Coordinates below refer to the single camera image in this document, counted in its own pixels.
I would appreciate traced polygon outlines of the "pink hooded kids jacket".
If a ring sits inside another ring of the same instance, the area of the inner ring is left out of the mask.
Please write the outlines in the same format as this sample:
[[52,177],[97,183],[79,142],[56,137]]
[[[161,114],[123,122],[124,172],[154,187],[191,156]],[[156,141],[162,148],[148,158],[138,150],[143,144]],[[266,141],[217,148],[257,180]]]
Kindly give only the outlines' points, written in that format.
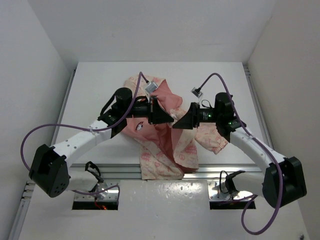
[[[146,77],[158,88],[152,93],[167,113],[179,120],[186,111],[182,97],[172,93],[164,78]],[[135,139],[139,145],[139,163],[143,180],[180,180],[185,173],[199,169],[196,142],[218,154],[227,144],[214,123],[201,123],[198,128],[174,129],[173,123],[149,124],[147,118],[127,118],[121,133]]]

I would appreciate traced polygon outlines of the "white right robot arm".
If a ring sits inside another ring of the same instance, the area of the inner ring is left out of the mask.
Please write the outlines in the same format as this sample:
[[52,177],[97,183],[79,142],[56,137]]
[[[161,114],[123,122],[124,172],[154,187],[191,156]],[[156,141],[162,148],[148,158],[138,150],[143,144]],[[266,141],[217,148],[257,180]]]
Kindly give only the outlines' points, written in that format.
[[307,194],[301,161],[294,156],[286,157],[255,138],[247,125],[238,119],[232,95],[218,93],[214,107],[210,108],[202,108],[192,102],[187,113],[173,128],[192,130],[201,123],[214,123],[218,133],[243,151],[261,170],[260,174],[251,174],[245,170],[228,174],[221,186],[230,195],[247,191],[263,197],[276,209]]

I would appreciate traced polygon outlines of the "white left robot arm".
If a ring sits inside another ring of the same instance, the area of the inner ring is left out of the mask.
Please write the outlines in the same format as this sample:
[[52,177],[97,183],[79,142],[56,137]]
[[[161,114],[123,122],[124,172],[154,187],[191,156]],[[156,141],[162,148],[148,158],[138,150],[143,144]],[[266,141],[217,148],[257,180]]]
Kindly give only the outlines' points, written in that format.
[[149,124],[172,123],[174,119],[161,107],[157,97],[133,99],[129,88],[115,91],[102,108],[100,115],[88,128],[52,146],[46,144],[37,148],[29,178],[49,197],[55,198],[64,191],[85,195],[98,195],[103,182],[99,170],[90,171],[87,162],[84,171],[71,170],[74,164],[91,149],[119,134],[128,118],[146,118]]

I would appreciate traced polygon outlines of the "right metal arm base plate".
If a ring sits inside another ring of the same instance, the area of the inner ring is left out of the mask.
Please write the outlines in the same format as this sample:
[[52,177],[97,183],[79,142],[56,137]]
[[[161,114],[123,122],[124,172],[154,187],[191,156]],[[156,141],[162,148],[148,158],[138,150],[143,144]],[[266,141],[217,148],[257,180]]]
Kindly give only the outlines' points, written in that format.
[[220,190],[219,180],[207,181],[208,197],[211,202],[227,202],[227,201],[247,201],[250,200],[251,192],[239,191],[232,194],[227,193],[226,190]]

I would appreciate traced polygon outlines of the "left metal arm base plate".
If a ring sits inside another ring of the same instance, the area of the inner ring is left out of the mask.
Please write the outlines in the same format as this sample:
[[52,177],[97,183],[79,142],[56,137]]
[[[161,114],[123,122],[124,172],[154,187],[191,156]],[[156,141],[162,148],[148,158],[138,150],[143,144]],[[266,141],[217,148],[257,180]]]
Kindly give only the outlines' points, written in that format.
[[94,202],[95,200],[98,203],[113,203],[116,204],[119,200],[120,193],[120,183],[115,181],[106,181],[104,183],[98,184],[97,189],[94,192],[103,192],[95,195],[84,195],[75,193],[73,201],[74,202]]

